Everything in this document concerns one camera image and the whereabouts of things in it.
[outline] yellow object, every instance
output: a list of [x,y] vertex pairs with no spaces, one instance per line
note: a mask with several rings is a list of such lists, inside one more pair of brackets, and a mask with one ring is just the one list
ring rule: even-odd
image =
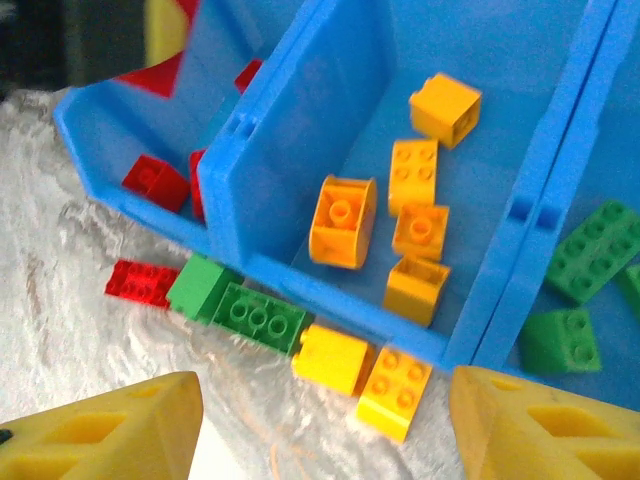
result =
[[311,325],[300,336],[302,348],[291,366],[296,375],[346,395],[360,395],[374,359],[363,340]]
[[400,207],[393,251],[431,260],[442,259],[449,207],[405,203]]
[[146,66],[152,67],[182,52],[189,19],[175,0],[146,0],[144,5]]
[[389,273],[383,305],[398,315],[429,326],[450,273],[449,267],[407,255]]
[[316,263],[358,269],[367,258],[376,216],[376,181],[329,175],[320,191],[309,235]]
[[436,198],[437,140],[398,140],[391,153],[389,215],[405,203],[433,205]]
[[640,478],[640,413],[478,367],[449,407],[469,480]]
[[0,478],[183,480],[201,422],[195,373],[154,378],[0,425]]
[[383,348],[358,401],[356,417],[402,443],[431,370],[409,355]]
[[482,93],[443,73],[409,98],[413,128],[455,147],[478,124]]

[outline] green lego brick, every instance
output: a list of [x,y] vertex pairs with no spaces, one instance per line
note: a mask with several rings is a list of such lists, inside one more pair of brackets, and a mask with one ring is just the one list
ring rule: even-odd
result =
[[640,252],[640,216],[608,201],[558,245],[545,281],[582,305]]
[[585,309],[531,315],[520,332],[518,345],[520,361],[527,372],[602,370],[589,312]]
[[623,270],[616,280],[633,313],[640,320],[640,264]]
[[209,325],[227,286],[242,280],[233,270],[192,255],[167,293],[167,300],[172,310]]
[[288,356],[298,351],[300,333],[312,321],[313,315],[300,308],[234,284],[213,316],[221,327]]

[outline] red lego brick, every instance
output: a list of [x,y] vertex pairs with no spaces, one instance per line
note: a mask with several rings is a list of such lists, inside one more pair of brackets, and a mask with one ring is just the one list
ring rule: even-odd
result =
[[198,181],[197,168],[206,150],[198,150],[189,157],[189,175],[191,176],[191,200],[193,203],[193,214],[196,218],[204,221],[204,209],[202,208],[202,197],[200,196],[200,182]]
[[118,260],[104,293],[166,310],[165,296],[179,273],[175,268]]
[[249,65],[245,67],[245,69],[236,77],[233,81],[233,84],[236,86],[240,93],[244,93],[247,88],[249,88],[249,84],[253,77],[255,77],[258,70],[262,66],[262,60],[255,58],[249,62]]
[[189,196],[189,182],[164,160],[140,155],[122,186],[178,213]]

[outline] blue storage tray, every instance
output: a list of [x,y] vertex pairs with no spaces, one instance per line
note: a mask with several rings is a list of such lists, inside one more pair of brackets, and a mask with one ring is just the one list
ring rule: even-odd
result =
[[[535,226],[526,236],[474,358],[477,365],[500,368],[508,359],[509,368],[517,367],[518,351],[512,347],[532,307],[540,313],[572,306],[546,285],[541,288],[559,240],[606,200],[617,199],[640,212],[639,18],[640,2],[618,1],[534,214]],[[640,410],[640,321],[613,281],[585,307],[591,314],[602,372],[538,380]]]
[[[200,163],[214,257],[355,334],[445,369],[470,362],[613,4],[309,0],[309,17],[263,67],[267,80]],[[443,263],[453,273],[427,330],[380,305],[399,260],[386,200],[391,147],[418,138],[408,98],[438,71],[484,98],[476,129],[439,152],[437,203],[451,207]],[[369,256],[357,272],[309,258],[328,174],[378,183]]]
[[122,180],[142,153],[168,161],[188,178],[189,153],[208,146],[239,101],[233,80],[253,58],[268,63],[302,2],[200,0],[171,98],[117,80],[72,90],[55,119],[89,195],[181,245],[210,253],[206,227],[194,219],[190,200],[177,215],[123,188]]

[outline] lego brick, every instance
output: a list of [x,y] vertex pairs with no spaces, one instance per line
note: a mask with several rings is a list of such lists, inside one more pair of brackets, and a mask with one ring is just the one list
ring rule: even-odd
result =
[[174,268],[118,260],[104,293],[167,309],[169,302],[165,296],[178,273]]
[[605,202],[556,248],[545,282],[582,305],[640,252],[640,217]]
[[448,220],[449,207],[405,203],[393,234],[393,251],[441,260]]
[[402,443],[432,367],[388,347],[380,351],[356,408],[356,417]]
[[640,320],[640,265],[632,265],[620,272],[616,280],[636,319]]
[[407,255],[393,267],[383,305],[420,325],[429,326],[451,269]]
[[556,310],[531,315],[518,340],[522,368],[531,373],[602,370],[589,312]]
[[177,372],[19,418],[0,425],[0,478],[184,480],[202,416],[198,376]]
[[300,352],[291,360],[298,377],[345,395],[362,393],[374,360],[373,346],[319,325],[302,332],[300,344]]
[[172,310],[209,325],[227,286],[242,281],[233,270],[194,254],[167,293],[167,300]]
[[631,479],[640,413],[478,367],[458,367],[449,412],[470,479]]
[[438,73],[411,95],[411,124],[453,148],[478,124],[482,93]]
[[213,323],[288,356],[298,351],[300,334],[312,320],[300,308],[233,283],[213,316]]
[[358,269],[364,265],[376,216],[376,182],[329,175],[322,184],[309,235],[315,263]]
[[436,198],[437,140],[397,140],[391,152],[389,215],[405,203],[433,205]]
[[174,213],[189,196],[189,182],[167,162],[149,155],[140,155],[122,186]]

